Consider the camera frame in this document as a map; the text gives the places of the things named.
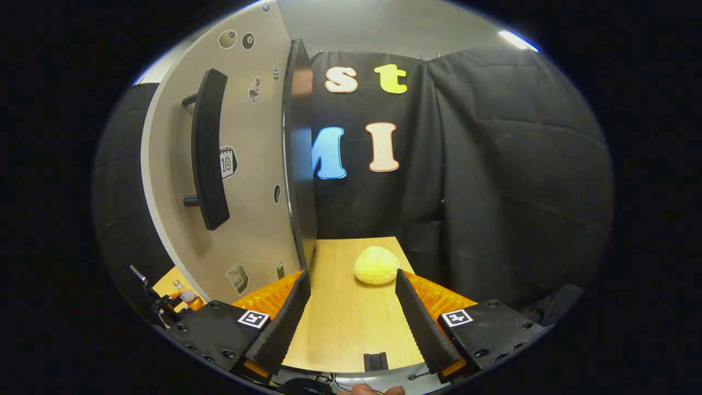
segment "sticker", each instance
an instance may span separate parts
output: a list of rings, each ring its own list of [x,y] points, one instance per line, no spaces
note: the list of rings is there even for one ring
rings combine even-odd
[[[241,39],[241,46],[246,50],[253,48],[253,34],[246,33],[244,38]]]
[[[283,260],[282,259],[280,260],[278,267],[275,268],[275,271],[278,273],[278,280],[285,277],[285,268],[283,267]]]
[[[237,322],[260,329],[267,320],[268,314],[247,310],[246,313],[244,313],[244,315],[237,320]]]
[[[473,321],[473,319],[463,309],[443,313],[441,316],[444,317],[444,320],[447,324],[449,324],[449,327],[459,326]]]
[[[228,179],[234,175],[239,165],[237,164],[237,156],[234,153],[234,148],[231,145],[220,147],[220,169],[222,170],[222,180]]]
[[[253,83],[249,87],[249,100],[256,104],[256,98],[258,97],[258,91],[260,90],[260,85],[261,85],[261,78],[259,76],[256,76],[256,78],[253,79]]]
[[[237,43],[237,33],[234,30],[228,29],[225,30],[222,34],[219,36],[219,46],[221,49],[229,49],[232,48],[236,43]]]
[[[249,275],[246,274],[246,270],[244,270],[242,265],[235,265],[233,268],[229,269],[225,277],[229,279],[232,288],[234,288],[239,295],[243,294],[249,287]]]

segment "wooden table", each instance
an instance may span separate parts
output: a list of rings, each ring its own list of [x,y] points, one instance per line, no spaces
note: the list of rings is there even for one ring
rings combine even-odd
[[[317,240],[310,264],[312,295],[298,324],[283,364],[294,368],[335,373],[364,372],[363,354],[385,352],[388,368],[424,362],[402,308],[395,281],[369,285],[358,281],[353,263],[372,245],[384,247],[400,260],[400,268],[414,273],[397,239],[367,238]],[[164,278],[174,292],[174,268]]]

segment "gray panel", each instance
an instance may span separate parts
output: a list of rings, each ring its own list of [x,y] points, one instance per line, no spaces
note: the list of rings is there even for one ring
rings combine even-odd
[[[302,40],[292,43],[283,93],[286,186],[300,263],[312,261],[317,239],[312,168],[312,63]]]

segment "black backdrop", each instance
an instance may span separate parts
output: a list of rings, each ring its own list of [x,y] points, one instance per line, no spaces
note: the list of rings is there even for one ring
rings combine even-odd
[[[386,64],[406,71],[406,92],[381,89],[373,70]],[[611,161],[584,98],[541,54],[332,51],[312,65],[312,140],[342,128],[347,171],[314,179],[319,238],[397,236],[417,274],[479,302],[522,308],[586,286],[609,234]],[[332,67],[354,69],[358,89],[328,91]],[[397,126],[397,170],[369,169],[373,122]]]

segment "calendar sticker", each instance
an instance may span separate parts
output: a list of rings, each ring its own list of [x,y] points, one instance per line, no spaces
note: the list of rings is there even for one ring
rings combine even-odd
[[[222,170],[222,180],[233,176],[238,166],[234,148],[232,148],[230,145],[220,147],[220,168]]]

